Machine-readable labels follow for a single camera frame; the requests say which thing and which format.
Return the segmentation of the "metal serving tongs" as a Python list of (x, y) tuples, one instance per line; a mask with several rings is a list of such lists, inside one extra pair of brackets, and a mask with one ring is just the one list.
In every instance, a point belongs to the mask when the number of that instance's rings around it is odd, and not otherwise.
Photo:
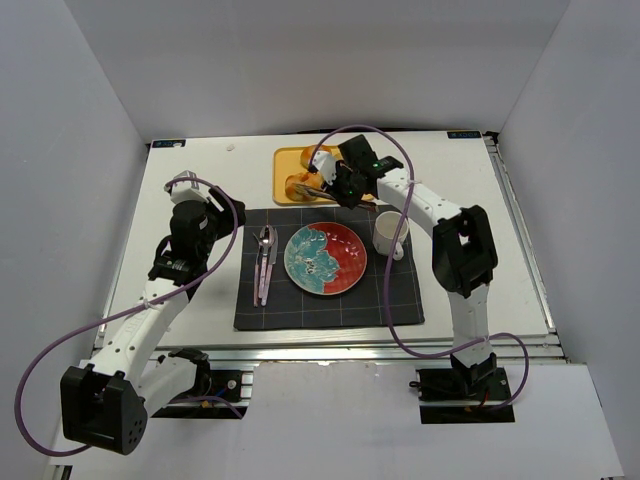
[[(313, 198), (320, 198), (320, 199), (325, 199), (325, 200), (330, 200), (336, 204), (338, 204), (339, 206), (341, 206), (339, 204), (339, 201), (336, 200), (335, 198), (331, 197), (328, 193), (322, 191), (322, 190), (318, 190), (315, 189), (313, 187), (310, 187), (308, 185), (305, 184), (301, 184), (301, 183), (294, 183), (294, 188), (296, 190), (296, 192), (298, 194), (301, 195), (307, 195)], [(371, 201), (366, 201), (361, 199), (361, 204), (359, 205), (358, 208), (367, 210), (367, 211), (371, 211), (371, 212), (377, 212), (378, 211), (378, 205), (374, 202)]]

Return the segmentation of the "striped round bun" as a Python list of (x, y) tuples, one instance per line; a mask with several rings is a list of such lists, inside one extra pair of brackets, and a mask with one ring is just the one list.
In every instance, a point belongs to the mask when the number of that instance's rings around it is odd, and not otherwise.
[(289, 175), (285, 181), (285, 194), (288, 199), (294, 202), (309, 202), (314, 199), (308, 194), (303, 186), (320, 190), (324, 178), (320, 173), (300, 172)]

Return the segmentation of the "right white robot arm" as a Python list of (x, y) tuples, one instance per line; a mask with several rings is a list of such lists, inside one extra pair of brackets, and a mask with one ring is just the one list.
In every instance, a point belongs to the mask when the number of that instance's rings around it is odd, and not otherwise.
[(355, 208), (372, 195), (401, 211), (432, 240), (432, 271), (447, 292), (455, 368), (484, 375), (496, 369), (490, 344), (487, 299), (498, 257), (486, 211), (461, 207), (417, 181), (407, 152), (402, 161), (379, 157), (364, 135), (338, 145), (341, 157), (315, 147), (309, 169), (319, 172), (325, 191), (341, 206)]

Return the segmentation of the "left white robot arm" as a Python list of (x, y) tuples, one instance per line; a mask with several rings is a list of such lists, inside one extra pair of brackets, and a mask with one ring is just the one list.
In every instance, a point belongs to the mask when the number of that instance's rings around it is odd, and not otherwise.
[(174, 204), (170, 233), (158, 244), (137, 304), (113, 338), (84, 367), (60, 382), (66, 439), (122, 455), (140, 443), (147, 421), (172, 400), (206, 396), (213, 386), (209, 358), (183, 347), (147, 366), (159, 341), (195, 296), (216, 241), (235, 238), (245, 206), (212, 188), (168, 189)]

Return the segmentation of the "white ceramic mug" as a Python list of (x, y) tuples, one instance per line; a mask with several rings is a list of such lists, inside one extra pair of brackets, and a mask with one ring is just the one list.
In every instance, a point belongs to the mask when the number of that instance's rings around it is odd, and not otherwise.
[(372, 236), (375, 251), (383, 256), (400, 261), (404, 257), (403, 244), (409, 234), (407, 220), (401, 222), (401, 214), (386, 211), (379, 214), (374, 222)]

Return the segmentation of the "yellow plastic tray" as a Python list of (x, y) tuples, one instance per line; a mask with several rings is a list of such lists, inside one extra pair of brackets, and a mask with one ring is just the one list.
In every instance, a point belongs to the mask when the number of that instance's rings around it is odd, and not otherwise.
[(334, 202), (330, 200), (320, 198), (314, 198), (309, 202), (294, 202), (287, 198), (285, 194), (285, 181), (287, 177), (300, 172), (309, 172), (300, 164), (300, 153), (304, 148), (305, 147), (283, 147), (274, 152), (272, 188), (274, 202), (280, 206), (334, 204)]

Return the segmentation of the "red and teal plate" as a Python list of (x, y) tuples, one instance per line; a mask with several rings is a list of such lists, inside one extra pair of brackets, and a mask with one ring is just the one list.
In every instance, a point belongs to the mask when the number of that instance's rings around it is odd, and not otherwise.
[(303, 291), (319, 296), (341, 295), (364, 276), (368, 255), (363, 241), (336, 222), (301, 227), (288, 240), (283, 255), (285, 272)]

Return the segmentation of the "left blue corner label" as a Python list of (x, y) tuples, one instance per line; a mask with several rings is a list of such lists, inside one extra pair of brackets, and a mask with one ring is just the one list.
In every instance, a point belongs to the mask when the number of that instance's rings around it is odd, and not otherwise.
[(161, 148), (183, 148), (186, 145), (185, 139), (161, 139), (151, 142), (153, 149)]

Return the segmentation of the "blue corner label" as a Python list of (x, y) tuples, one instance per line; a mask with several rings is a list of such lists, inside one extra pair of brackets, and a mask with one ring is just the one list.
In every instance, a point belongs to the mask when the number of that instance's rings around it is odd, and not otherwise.
[(153, 149), (161, 148), (183, 148), (186, 145), (185, 139), (161, 139), (151, 142)]
[(481, 139), (482, 134), (477, 130), (456, 130), (447, 131), (447, 137), (454, 140)]

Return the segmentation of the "dark checked placemat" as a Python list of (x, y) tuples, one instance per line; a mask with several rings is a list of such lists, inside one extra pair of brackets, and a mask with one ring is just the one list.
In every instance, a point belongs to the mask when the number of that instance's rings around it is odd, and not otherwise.
[[(392, 266), (372, 242), (376, 214), (344, 207), (253, 209), (246, 213), (242, 266), (234, 327), (238, 331), (376, 327), (386, 323), (383, 302), (388, 300), (395, 325), (423, 323), (420, 286), (412, 246), (405, 240), (404, 257)], [(350, 290), (335, 296), (307, 293), (285, 272), (284, 249), (301, 227), (316, 222), (336, 222), (352, 229), (363, 241), (368, 264), (363, 278)], [(253, 306), (256, 235), (267, 224), (278, 233), (278, 253), (267, 304)]]

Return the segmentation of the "right blue corner label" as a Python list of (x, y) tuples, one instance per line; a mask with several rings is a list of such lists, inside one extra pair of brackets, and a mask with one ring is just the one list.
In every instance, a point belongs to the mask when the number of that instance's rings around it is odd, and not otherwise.
[(447, 137), (454, 140), (481, 139), (482, 134), (477, 130), (456, 130), (447, 131)]

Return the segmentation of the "pink handled spoon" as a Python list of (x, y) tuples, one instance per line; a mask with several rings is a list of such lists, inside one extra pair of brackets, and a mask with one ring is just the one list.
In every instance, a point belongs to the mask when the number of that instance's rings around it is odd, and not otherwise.
[(264, 226), (259, 236), (258, 300), (261, 306), (265, 306), (267, 303), (267, 276), (276, 237), (276, 231), (271, 225)]

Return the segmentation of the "pink handled knife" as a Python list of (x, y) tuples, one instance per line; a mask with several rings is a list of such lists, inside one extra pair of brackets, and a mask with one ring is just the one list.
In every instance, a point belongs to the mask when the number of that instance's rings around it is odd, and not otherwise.
[(265, 306), (267, 304), (269, 287), (270, 287), (273, 268), (277, 260), (277, 250), (278, 250), (278, 243), (279, 243), (279, 236), (278, 236), (277, 230), (273, 226), (268, 226), (268, 230), (269, 230), (270, 247), (269, 247), (268, 263), (264, 271), (265, 273), (264, 285), (262, 287), (262, 293), (260, 296), (262, 306)]

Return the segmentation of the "pink handled fork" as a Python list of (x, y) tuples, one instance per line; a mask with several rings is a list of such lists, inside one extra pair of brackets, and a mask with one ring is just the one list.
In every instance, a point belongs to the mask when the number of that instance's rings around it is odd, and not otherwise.
[(265, 252), (267, 251), (267, 244), (269, 241), (269, 232), (267, 226), (262, 227), (259, 235), (256, 236), (256, 241), (258, 242), (258, 251), (254, 265), (253, 288), (253, 306), (255, 308), (259, 306), (260, 302), (262, 260), (264, 259)]

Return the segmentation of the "aluminium table frame rail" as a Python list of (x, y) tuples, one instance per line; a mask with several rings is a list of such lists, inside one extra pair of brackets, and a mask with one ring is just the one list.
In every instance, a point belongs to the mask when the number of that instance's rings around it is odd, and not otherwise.
[[(532, 337), (524, 340), (529, 358), (534, 362), (566, 361), (566, 356), (557, 335)], [(492, 341), (498, 360), (516, 361), (524, 358), (524, 352), (514, 340)], [(423, 354), (433, 354), (444, 350), (443, 341), (410, 342), (410, 347)], [(320, 344), (317, 346), (286, 345), (251, 346), (238, 348), (194, 347), (209, 355), (212, 361), (262, 362), (262, 361), (400, 361), (429, 360), (409, 355), (396, 344)]]

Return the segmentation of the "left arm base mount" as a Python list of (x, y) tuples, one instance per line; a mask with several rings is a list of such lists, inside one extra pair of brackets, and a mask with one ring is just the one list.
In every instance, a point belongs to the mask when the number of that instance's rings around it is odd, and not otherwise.
[(160, 355), (154, 370), (174, 360), (185, 360), (195, 366), (194, 381), (189, 389), (158, 409), (152, 418), (240, 420), (246, 413), (244, 402), (249, 399), (252, 385), (249, 371), (212, 367), (209, 356), (193, 348), (180, 348)]

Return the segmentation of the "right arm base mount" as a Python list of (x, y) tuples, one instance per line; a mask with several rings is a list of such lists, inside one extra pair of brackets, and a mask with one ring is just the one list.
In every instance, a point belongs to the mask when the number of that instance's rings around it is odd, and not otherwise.
[(418, 394), (420, 420), (424, 425), (515, 422), (511, 405), (497, 409), (511, 397), (503, 368), (470, 388), (453, 369), (421, 369), (408, 386)]

